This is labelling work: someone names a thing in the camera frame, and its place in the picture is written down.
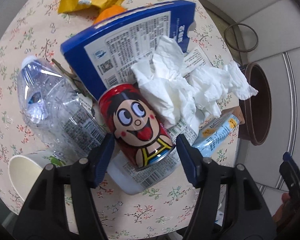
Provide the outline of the person's right hand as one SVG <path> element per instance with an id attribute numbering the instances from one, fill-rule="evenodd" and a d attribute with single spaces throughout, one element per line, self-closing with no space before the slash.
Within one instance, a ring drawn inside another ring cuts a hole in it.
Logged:
<path id="1" fill-rule="evenodd" d="M 290 201 L 289 193 L 284 193 L 281 197 L 281 200 L 282 204 L 272 216 L 272 219 L 275 222 L 276 226 L 280 226 L 281 224 L 283 224 L 288 217 L 287 205 Z"/>

